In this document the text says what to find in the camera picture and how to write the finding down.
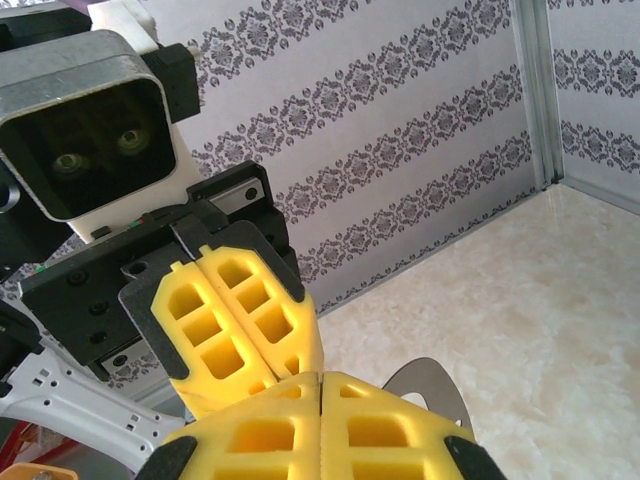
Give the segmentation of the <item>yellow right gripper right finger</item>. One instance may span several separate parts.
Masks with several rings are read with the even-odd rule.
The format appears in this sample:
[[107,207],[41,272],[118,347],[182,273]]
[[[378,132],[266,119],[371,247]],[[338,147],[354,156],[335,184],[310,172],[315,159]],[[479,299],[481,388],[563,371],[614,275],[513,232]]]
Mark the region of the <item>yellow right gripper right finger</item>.
[[470,430],[341,372],[322,378],[320,477],[503,479]]

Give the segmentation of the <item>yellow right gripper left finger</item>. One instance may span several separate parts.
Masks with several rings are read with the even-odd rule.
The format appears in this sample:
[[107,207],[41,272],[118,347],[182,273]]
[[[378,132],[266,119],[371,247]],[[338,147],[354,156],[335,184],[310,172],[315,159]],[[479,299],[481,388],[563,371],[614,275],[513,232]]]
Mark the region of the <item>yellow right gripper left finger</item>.
[[173,432],[142,477],[318,479],[319,375],[296,375]]

